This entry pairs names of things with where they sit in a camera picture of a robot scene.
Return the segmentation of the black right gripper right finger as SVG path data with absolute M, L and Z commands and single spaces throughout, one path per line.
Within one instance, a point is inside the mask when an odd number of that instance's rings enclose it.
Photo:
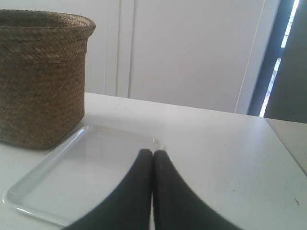
M 156 151 L 153 162 L 153 218 L 156 230 L 240 229 L 192 191 L 166 151 Z

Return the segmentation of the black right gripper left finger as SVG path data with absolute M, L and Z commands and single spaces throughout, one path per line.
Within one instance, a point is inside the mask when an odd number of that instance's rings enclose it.
M 118 186 L 66 230 L 148 230 L 152 197 L 153 153 L 141 149 Z

